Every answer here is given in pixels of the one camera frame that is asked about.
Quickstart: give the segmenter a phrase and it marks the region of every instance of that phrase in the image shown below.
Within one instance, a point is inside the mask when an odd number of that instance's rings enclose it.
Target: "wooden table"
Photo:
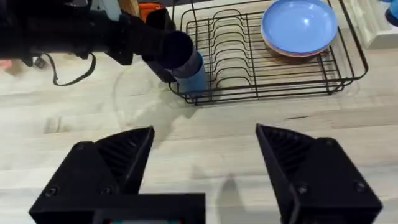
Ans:
[[[0,72],[1,223],[33,223],[28,209],[76,142],[149,125],[156,137],[141,193],[206,192],[211,224],[279,223],[256,123],[336,138],[384,203],[377,223],[398,223],[398,50],[365,53],[368,75],[337,95],[198,107],[139,57],[122,67],[99,54],[92,77],[65,88],[52,85],[49,68]],[[60,82],[89,67],[55,60]]]

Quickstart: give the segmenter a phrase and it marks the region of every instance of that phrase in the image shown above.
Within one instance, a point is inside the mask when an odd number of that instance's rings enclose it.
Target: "black cable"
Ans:
[[[83,74],[82,76],[80,76],[80,77],[78,77],[77,79],[75,79],[74,81],[72,81],[72,82],[69,82],[69,83],[66,83],[66,84],[59,84],[59,83],[58,83],[57,69],[55,68],[55,62],[54,62],[54,60],[52,59],[52,57],[51,57],[49,54],[44,54],[44,55],[46,55],[46,56],[50,59],[50,64],[51,64],[52,69],[53,69],[53,71],[54,71],[54,76],[53,76],[52,82],[53,82],[54,85],[56,85],[56,86],[70,86],[70,85],[74,85],[74,84],[76,84],[76,83],[82,81],[83,79],[89,77],[89,76],[94,72],[94,69],[95,69],[95,66],[96,66],[96,61],[97,61],[97,60],[96,60],[96,57],[95,57],[92,53],[90,53],[90,55],[93,57],[93,60],[91,61],[91,66],[90,66],[90,68],[88,69],[88,71],[87,71],[85,74]]]

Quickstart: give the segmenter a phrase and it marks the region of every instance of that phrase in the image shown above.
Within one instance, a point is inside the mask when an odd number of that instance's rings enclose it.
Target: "blue plate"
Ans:
[[[265,11],[261,30],[274,47],[307,54],[330,45],[337,25],[332,8],[320,0],[278,0]]]

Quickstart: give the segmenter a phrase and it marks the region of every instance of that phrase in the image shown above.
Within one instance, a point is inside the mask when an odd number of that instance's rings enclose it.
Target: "drying rack tray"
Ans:
[[[170,89],[187,103],[261,99],[297,95],[332,95],[368,72],[343,0],[327,0],[335,11],[338,34],[324,52],[309,58],[289,58],[263,41],[261,19],[275,0],[260,0],[196,8],[181,16],[180,30],[193,40],[205,61],[207,89]]]

